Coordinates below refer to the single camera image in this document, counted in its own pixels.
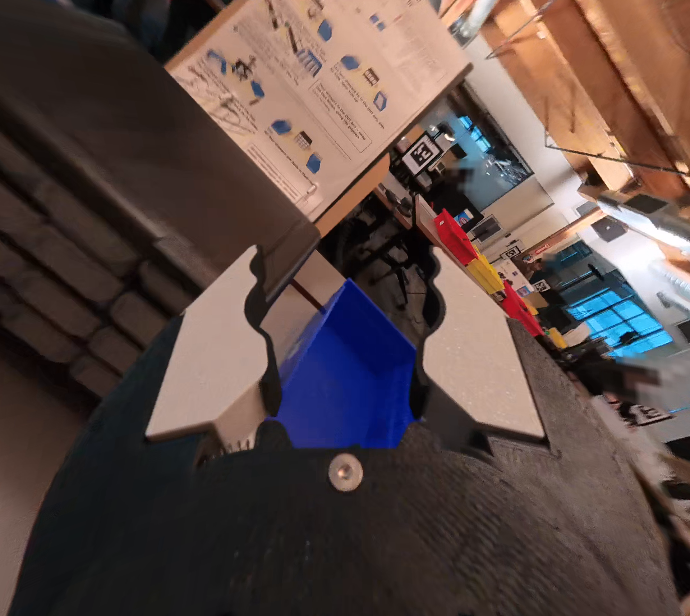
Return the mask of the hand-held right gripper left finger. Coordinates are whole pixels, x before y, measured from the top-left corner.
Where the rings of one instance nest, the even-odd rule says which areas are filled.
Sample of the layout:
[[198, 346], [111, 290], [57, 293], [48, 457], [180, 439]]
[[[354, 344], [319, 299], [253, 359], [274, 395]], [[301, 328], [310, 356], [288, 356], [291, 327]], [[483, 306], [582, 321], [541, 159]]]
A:
[[210, 433], [223, 451], [254, 448], [281, 404], [262, 251], [251, 245], [183, 313], [146, 428], [150, 441]]

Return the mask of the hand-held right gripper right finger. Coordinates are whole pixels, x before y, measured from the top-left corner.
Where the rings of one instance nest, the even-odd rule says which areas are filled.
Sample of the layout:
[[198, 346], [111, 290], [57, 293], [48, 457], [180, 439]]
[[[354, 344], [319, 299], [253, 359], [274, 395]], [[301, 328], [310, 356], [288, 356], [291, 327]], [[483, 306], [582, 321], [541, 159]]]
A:
[[508, 319], [444, 250], [419, 259], [424, 332], [410, 384], [415, 416], [441, 441], [545, 441]]

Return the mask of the blue plastic bin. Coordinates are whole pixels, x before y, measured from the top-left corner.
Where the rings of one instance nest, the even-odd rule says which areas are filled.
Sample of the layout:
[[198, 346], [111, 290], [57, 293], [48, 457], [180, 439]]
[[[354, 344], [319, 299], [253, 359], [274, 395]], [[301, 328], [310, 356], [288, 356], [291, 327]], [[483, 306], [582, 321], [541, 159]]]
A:
[[297, 449], [397, 448], [415, 421], [417, 349], [351, 280], [280, 367], [279, 422]]

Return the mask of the black drawer cabinet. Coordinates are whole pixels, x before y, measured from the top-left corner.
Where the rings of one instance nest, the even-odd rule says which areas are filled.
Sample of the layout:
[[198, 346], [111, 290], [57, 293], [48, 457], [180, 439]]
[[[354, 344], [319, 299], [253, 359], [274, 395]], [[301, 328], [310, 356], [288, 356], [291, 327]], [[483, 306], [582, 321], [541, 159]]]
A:
[[[121, 26], [52, 0], [1, 0], [1, 136], [169, 267], [192, 301], [257, 245], [272, 304], [319, 241]], [[59, 385], [90, 392], [4, 339]]]

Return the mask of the red plastic bin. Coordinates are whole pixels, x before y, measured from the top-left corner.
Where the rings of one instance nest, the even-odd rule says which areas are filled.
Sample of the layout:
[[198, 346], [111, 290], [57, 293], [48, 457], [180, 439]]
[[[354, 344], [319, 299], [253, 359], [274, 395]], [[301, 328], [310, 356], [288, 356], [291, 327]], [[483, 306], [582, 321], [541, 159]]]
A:
[[434, 224], [441, 243], [462, 266], [467, 267], [479, 258], [479, 252], [468, 235], [446, 209], [436, 215]]
[[508, 317], [518, 321], [534, 338], [544, 337], [545, 332], [512, 285], [505, 280], [502, 288], [503, 299], [499, 304]]

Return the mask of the yellow plastic bin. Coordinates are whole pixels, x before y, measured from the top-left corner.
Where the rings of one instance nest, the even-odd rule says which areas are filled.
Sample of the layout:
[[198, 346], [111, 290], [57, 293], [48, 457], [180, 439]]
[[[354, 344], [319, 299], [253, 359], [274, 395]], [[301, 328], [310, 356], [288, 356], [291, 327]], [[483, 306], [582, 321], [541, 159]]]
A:
[[504, 280], [483, 254], [478, 253], [465, 267], [474, 280], [489, 295], [496, 295], [497, 293], [504, 292]]

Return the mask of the black office chair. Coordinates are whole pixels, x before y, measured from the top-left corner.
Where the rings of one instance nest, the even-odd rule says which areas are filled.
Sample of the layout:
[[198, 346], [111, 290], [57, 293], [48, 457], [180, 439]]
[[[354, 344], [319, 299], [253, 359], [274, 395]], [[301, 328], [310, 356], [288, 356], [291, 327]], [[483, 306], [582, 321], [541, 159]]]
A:
[[[406, 275], [406, 270], [412, 265], [410, 261], [409, 242], [412, 229], [403, 229], [390, 237], [383, 245], [374, 249], [368, 256], [368, 264], [372, 265], [375, 261], [382, 261], [387, 267], [388, 271], [382, 275], [373, 276], [368, 281], [368, 286], [373, 287], [384, 278], [395, 276], [401, 292], [401, 300], [396, 304], [398, 310], [404, 310], [409, 305], [409, 296], [407, 287], [409, 280]], [[403, 260], [397, 260], [391, 255], [393, 249], [399, 249], [403, 255]]]

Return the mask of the rows of clear cabinet drawers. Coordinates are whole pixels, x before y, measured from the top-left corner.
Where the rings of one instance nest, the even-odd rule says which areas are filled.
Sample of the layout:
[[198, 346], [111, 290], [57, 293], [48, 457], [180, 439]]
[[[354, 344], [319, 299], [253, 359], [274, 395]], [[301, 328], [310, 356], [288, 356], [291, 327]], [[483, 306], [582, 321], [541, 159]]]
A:
[[103, 398], [193, 300], [170, 268], [1, 137], [1, 331]]

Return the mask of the black and white marker tag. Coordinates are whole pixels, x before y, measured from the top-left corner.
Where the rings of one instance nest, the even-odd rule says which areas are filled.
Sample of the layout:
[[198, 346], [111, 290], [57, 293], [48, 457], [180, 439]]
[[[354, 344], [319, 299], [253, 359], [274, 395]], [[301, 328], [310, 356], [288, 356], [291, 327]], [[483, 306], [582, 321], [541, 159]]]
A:
[[435, 163], [444, 154], [432, 135], [424, 131], [420, 137], [405, 151], [401, 162], [410, 176], [416, 177]]

